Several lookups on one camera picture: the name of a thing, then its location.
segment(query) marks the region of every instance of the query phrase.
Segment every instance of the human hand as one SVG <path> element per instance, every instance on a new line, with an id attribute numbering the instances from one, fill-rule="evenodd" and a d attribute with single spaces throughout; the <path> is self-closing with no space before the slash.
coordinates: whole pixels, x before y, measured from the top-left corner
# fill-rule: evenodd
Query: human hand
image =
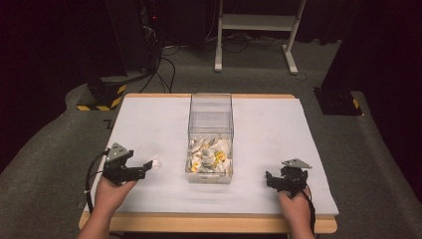
<path id="1" fill-rule="evenodd" d="M 279 192 L 279 201 L 285 218 L 289 221 L 293 237 L 296 238 L 315 238 L 311 230 L 311 210 L 307 197 L 298 192 L 298 194 L 289 198 L 284 191 Z"/>
<path id="2" fill-rule="evenodd" d="M 97 185 L 94 211 L 99 211 L 104 213 L 105 216 L 111 217 L 136 184 L 137 181 L 129 181 L 122 186 L 117 186 L 102 176 Z"/>

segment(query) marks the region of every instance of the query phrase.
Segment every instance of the metal bracket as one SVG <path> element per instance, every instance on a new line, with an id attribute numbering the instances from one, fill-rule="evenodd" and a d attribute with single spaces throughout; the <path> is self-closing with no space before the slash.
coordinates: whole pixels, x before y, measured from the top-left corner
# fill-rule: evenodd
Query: metal bracket
<path id="1" fill-rule="evenodd" d="M 122 156 L 128 155 L 129 151 L 121 146 L 118 143 L 113 143 L 111 149 L 109 150 L 108 156 L 106 157 L 107 162 L 111 162 L 115 159 L 118 159 Z"/>
<path id="2" fill-rule="evenodd" d="M 282 164 L 290 167 L 300 167 L 300 168 L 312 168 L 309 164 L 303 162 L 298 158 L 294 158 L 291 160 L 283 161 Z"/>

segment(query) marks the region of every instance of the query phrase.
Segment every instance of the stool leg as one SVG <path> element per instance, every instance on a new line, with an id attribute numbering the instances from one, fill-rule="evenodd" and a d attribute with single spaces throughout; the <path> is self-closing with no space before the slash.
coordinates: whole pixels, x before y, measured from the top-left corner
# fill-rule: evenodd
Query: stool leg
<path id="1" fill-rule="evenodd" d="M 215 71 L 221 72 L 223 70 L 223 51 L 221 46 L 221 39 L 223 35 L 223 0 L 220 0 L 220 9 L 218 14 L 218 35 L 217 35 L 217 49 L 215 53 Z"/>
<path id="2" fill-rule="evenodd" d="M 293 23 L 292 32 L 289 37 L 289 43 L 288 45 L 283 45 L 283 52 L 286 56 L 286 60 L 289 65 L 289 70 L 292 75 L 298 74 L 298 68 L 296 67 L 295 60 L 293 59 L 291 50 L 292 50 L 293 42 L 295 41 L 295 38 L 296 38 L 296 34 L 298 33 L 299 24 L 301 23 L 302 13 L 304 12 L 306 3 L 307 3 L 307 0 L 301 0 L 301 3 L 299 4 L 298 13 L 296 14 L 296 18 Z"/>

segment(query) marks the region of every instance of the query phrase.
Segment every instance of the gray carpet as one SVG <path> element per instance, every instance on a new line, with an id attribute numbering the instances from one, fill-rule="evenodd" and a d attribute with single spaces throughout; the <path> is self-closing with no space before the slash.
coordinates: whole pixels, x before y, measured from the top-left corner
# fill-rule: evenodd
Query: gray carpet
<path id="1" fill-rule="evenodd" d="M 421 204 L 383 143 L 364 95 L 353 92 L 362 117 L 320 112 L 313 88 L 320 87 L 338 46 L 295 43 L 297 76 L 290 75 L 280 45 L 224 52 L 221 73 L 214 72 L 214 51 L 169 48 L 163 55 L 176 67 L 173 93 L 292 94 L 301 100 L 340 212 L 337 232 L 320 238 L 421 238 Z M 171 66 L 163 61 L 159 74 L 169 84 Z M 125 93 L 138 92 L 145 83 L 131 83 Z M 106 120 L 113 122 L 118 114 L 118 109 L 79 112 L 84 88 L 68 93 L 68 109 L 34 135 L 0 175 L 0 238 L 77 236 L 85 174 L 106 147 Z M 163 92 L 157 76 L 145 92 Z"/>

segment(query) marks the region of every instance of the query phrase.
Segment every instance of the white cable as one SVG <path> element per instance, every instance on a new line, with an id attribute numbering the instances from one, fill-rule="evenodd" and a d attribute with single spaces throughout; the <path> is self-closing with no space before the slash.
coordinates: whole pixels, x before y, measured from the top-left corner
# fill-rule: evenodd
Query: white cable
<path id="1" fill-rule="evenodd" d="M 208 32 L 208 35 L 205 37 L 205 41 L 207 40 L 207 38 L 211 35 L 212 29 L 214 28 L 214 22 L 215 22 L 215 15 L 216 15 L 216 11 L 217 10 L 217 0 L 214 0 L 214 13 L 213 13 L 213 17 L 212 17 L 212 24 L 211 24 L 211 29 Z"/>

